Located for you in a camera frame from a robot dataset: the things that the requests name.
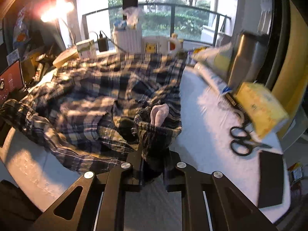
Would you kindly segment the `plaid checked pants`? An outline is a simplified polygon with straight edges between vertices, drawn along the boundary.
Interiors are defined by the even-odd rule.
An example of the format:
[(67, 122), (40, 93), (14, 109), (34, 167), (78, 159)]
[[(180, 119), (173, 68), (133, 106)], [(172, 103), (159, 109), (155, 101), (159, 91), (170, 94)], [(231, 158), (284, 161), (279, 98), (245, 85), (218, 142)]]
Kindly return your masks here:
[(110, 171), (142, 147), (143, 180), (151, 182), (182, 131), (184, 68), (161, 54), (71, 60), (22, 100), (8, 99), (1, 118), (79, 173)]

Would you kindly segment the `black notebook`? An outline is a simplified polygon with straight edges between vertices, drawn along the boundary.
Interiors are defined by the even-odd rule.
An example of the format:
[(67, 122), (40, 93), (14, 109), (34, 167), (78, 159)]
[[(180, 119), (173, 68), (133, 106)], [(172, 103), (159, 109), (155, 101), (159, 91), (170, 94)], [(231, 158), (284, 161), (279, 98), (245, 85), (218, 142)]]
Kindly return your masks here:
[(266, 208), (282, 203), (284, 194), (284, 160), (281, 154), (259, 153), (259, 194), (257, 207)]

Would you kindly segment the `black scissors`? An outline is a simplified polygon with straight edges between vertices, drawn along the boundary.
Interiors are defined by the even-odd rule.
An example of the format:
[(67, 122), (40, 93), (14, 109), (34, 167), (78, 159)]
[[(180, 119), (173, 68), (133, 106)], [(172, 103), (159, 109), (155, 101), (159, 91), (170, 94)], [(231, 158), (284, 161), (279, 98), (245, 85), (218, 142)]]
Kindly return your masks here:
[(272, 146), (269, 146), (265, 143), (255, 141), (244, 127), (244, 113), (240, 110), (233, 111), (240, 116), (242, 123), (242, 126), (233, 126), (229, 130), (230, 136), (233, 137), (233, 140), (230, 142), (230, 149), (233, 153), (240, 157), (246, 157), (250, 155), (256, 148), (272, 148)]

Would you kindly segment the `yellow tissue pack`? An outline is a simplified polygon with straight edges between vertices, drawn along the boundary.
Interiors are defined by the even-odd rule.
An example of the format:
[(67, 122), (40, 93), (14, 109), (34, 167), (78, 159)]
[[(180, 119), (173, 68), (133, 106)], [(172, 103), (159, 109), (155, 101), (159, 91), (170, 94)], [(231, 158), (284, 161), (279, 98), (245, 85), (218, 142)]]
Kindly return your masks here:
[(271, 132), (277, 133), (289, 119), (280, 102), (262, 84), (242, 83), (235, 98), (248, 114), (260, 139)]

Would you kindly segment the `white lotion tube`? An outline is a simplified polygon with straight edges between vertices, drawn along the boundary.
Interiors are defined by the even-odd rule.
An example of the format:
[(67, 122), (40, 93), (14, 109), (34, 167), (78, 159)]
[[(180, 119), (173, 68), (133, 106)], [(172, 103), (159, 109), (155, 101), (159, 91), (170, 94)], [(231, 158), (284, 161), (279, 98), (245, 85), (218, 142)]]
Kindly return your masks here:
[(210, 85), (218, 94), (225, 95), (232, 92), (232, 89), (227, 85), (227, 83), (215, 74), (211, 68), (201, 64), (196, 63), (194, 69), (198, 74), (204, 79), (204, 81)]

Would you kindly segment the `yellow cartoon bag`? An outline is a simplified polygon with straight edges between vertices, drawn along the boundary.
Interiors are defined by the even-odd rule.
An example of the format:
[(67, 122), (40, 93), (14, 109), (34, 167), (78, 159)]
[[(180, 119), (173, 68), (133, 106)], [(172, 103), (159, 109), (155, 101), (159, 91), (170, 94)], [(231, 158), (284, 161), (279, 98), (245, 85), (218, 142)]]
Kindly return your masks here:
[(228, 76), (228, 70), (233, 54), (233, 44), (222, 45), (217, 48), (207, 48), (192, 54), (192, 59), (210, 67), (222, 79)]

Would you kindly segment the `steel thermos cup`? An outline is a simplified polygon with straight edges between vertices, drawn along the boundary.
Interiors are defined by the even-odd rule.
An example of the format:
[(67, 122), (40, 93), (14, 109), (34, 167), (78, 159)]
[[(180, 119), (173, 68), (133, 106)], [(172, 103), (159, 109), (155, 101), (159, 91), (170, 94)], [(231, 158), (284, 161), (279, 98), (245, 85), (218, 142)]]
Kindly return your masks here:
[(228, 86), (235, 92), (243, 82), (254, 82), (268, 51), (267, 34), (242, 31), (237, 39), (229, 72)]

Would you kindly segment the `red display box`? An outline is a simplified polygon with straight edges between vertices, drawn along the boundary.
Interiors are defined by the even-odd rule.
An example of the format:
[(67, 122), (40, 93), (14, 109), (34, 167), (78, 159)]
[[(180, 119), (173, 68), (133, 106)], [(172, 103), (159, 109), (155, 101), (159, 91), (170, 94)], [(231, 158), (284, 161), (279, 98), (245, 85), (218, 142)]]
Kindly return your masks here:
[(21, 90), (23, 87), (24, 80), (22, 70), (20, 61), (17, 60), (1, 73), (1, 105), (8, 99), (10, 93)]

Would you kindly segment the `tan round bowl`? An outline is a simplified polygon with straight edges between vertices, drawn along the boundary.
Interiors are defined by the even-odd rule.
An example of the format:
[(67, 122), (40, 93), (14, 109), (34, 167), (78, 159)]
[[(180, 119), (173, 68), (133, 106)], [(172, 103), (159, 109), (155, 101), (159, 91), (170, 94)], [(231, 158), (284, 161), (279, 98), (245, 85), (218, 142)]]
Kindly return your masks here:
[(73, 46), (69, 49), (66, 49), (61, 54), (59, 54), (56, 59), (53, 61), (53, 66), (56, 68), (60, 68), (63, 64), (72, 59), (78, 59), (78, 51), (76, 46)]

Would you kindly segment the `green white milk carton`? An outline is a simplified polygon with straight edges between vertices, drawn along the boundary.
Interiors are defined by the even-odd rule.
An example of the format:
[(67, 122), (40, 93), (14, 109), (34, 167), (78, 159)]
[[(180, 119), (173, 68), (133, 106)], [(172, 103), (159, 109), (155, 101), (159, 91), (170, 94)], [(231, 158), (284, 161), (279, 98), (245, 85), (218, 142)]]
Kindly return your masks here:
[(95, 59), (97, 57), (95, 42), (92, 39), (77, 42), (76, 48), (80, 59)]

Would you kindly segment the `black power adapter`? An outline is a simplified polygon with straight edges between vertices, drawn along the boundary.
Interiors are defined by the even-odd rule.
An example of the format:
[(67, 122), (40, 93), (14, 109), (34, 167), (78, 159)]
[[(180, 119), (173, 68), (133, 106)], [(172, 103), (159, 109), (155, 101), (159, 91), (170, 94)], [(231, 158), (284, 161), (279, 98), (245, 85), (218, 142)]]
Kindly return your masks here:
[(99, 38), (97, 39), (99, 52), (105, 52), (109, 50), (109, 39), (103, 31), (100, 31)]

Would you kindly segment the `white bear mug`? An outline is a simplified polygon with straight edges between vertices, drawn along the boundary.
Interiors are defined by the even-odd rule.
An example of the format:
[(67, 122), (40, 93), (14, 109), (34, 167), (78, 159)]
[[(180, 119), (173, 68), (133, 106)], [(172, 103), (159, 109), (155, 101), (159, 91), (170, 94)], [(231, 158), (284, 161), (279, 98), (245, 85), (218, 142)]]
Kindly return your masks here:
[(142, 39), (144, 52), (148, 54), (176, 55), (182, 49), (179, 40), (164, 36), (148, 36)]

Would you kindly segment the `white plastic basket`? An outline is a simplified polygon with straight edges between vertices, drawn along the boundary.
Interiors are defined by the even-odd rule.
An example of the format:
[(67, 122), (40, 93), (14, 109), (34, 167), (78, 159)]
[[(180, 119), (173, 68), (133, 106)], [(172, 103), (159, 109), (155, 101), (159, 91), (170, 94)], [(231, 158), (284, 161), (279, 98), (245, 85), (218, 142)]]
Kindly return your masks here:
[(112, 33), (113, 42), (117, 52), (126, 53), (141, 53), (142, 42), (142, 28), (141, 24), (137, 24), (136, 28), (126, 27), (125, 30), (115, 30)]

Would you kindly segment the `black balcony railing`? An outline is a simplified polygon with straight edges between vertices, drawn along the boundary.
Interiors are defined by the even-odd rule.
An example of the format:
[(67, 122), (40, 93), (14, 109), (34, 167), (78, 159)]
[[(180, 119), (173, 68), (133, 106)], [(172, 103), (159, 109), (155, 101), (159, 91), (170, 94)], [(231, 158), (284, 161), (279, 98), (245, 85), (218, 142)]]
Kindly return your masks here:
[[(175, 3), (139, 3), (144, 11), (141, 28), (144, 36), (173, 33), (184, 42), (215, 46), (224, 33), (229, 34), (231, 17), (207, 8)], [(122, 5), (114, 5), (87, 12), (81, 17), (81, 36), (88, 39), (90, 33), (103, 30), (108, 36), (113, 22), (123, 19)]]

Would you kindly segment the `lit desk lamp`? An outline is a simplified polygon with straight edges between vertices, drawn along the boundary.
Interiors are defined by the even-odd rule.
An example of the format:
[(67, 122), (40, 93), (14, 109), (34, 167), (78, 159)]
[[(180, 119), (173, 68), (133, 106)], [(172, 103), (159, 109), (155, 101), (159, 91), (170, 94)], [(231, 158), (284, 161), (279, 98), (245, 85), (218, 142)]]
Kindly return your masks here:
[(67, 2), (65, 0), (58, 0), (54, 6), (48, 8), (41, 15), (41, 20), (44, 23), (49, 23), (56, 19), (62, 19), (69, 12), (74, 10), (74, 5), (72, 2)]

